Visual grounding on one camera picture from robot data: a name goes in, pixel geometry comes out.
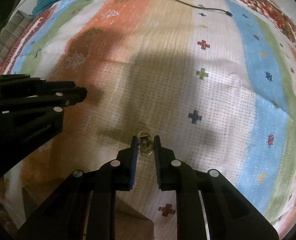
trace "green cross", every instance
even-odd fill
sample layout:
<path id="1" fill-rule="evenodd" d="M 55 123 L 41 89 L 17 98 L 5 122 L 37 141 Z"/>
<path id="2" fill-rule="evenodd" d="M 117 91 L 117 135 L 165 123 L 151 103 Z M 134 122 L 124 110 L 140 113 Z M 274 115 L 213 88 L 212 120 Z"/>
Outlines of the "green cross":
<path id="1" fill-rule="evenodd" d="M 274 107 L 275 107 L 276 109 L 279 108 L 278 104 L 277 104 L 275 101 L 273 101 L 273 105 L 274 105 Z"/>
<path id="2" fill-rule="evenodd" d="M 204 77 L 208 77 L 208 73 L 205 72 L 204 68 L 201 68 L 200 71 L 196 71 L 196 75 L 199 76 L 199 79 L 204 80 Z"/>

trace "green stripe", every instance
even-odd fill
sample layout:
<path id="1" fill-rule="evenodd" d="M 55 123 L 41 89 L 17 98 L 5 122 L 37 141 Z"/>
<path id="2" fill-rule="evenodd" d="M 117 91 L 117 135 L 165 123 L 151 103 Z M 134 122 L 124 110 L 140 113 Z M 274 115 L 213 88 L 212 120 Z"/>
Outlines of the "green stripe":
<path id="1" fill-rule="evenodd" d="M 266 219 L 272 222 L 277 216 L 279 216 L 286 201 L 288 201 L 287 193 L 289 192 L 290 184 L 296 170 L 296 97 L 293 93 L 292 78 L 286 67 L 283 56 L 280 53 L 279 43 L 271 32 L 268 24 L 257 16 L 254 17 L 278 63 L 289 114 L 286 125 L 283 157 L 270 199 L 264 212 Z"/>
<path id="2" fill-rule="evenodd" d="M 37 51 L 40 48 L 44 48 L 46 43 L 58 34 L 58 31 L 60 30 L 60 28 L 66 22 L 70 21 L 73 17 L 75 17 L 78 14 L 79 12 L 78 9 L 82 10 L 85 6 L 89 5 L 91 2 L 92 0 L 78 0 L 72 3 L 68 8 L 66 8 L 65 11 L 56 19 L 54 24 L 50 27 L 48 32 L 41 39 L 36 41 L 36 43 L 33 45 L 32 50 L 30 54 L 26 56 L 26 60 L 22 64 L 22 67 L 19 73 L 33 74 L 41 58 L 41 57 L 34 58 Z"/>

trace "black cable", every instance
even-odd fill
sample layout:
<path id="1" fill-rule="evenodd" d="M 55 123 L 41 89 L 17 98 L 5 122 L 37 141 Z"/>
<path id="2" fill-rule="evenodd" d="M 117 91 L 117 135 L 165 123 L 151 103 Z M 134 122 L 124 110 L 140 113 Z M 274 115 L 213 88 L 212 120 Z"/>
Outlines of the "black cable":
<path id="1" fill-rule="evenodd" d="M 174 0 L 174 1 L 177 1 L 177 2 L 182 3 L 184 5 L 188 5 L 188 6 L 192 7 L 192 8 L 197 8 L 197 9 L 202 9 L 202 10 L 222 11 L 225 14 L 227 14 L 228 16 L 232 17 L 232 14 L 229 11 L 225 11 L 223 9 L 200 7 L 200 6 L 192 5 L 192 4 L 180 1 L 180 0 Z"/>

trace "red cross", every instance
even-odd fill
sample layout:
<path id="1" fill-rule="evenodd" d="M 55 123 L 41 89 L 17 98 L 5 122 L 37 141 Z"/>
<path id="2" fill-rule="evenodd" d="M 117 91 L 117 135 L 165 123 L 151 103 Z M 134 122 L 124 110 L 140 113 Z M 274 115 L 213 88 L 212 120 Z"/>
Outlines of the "red cross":
<path id="1" fill-rule="evenodd" d="M 158 211 L 162 211 L 162 216 L 167 217 L 169 214 L 175 214 L 176 210 L 171 209 L 172 204 L 166 204 L 165 207 L 159 207 Z"/>
<path id="2" fill-rule="evenodd" d="M 206 41 L 202 40 L 201 42 L 197 42 L 197 45 L 201 45 L 201 49 L 206 50 L 206 48 L 210 48 L 210 45 L 206 43 Z"/>
<path id="3" fill-rule="evenodd" d="M 273 145 L 273 142 L 274 142 L 274 136 L 272 134 L 268 135 L 268 140 L 267 140 L 267 144 L 270 148 L 270 146 Z"/>

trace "yellow cross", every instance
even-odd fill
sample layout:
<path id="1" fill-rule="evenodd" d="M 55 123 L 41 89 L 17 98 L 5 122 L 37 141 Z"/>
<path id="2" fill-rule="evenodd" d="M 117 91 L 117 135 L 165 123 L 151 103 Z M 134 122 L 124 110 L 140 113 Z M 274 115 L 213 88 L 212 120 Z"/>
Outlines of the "yellow cross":
<path id="1" fill-rule="evenodd" d="M 265 54 L 264 52 L 262 52 L 262 51 L 260 51 L 259 54 L 260 54 L 262 57 L 267 57 L 266 54 Z"/>
<path id="2" fill-rule="evenodd" d="M 258 178 L 257 178 L 257 183 L 260 184 L 263 182 L 264 180 L 264 177 L 265 177 L 265 173 L 262 172 L 261 174 L 259 174 Z"/>

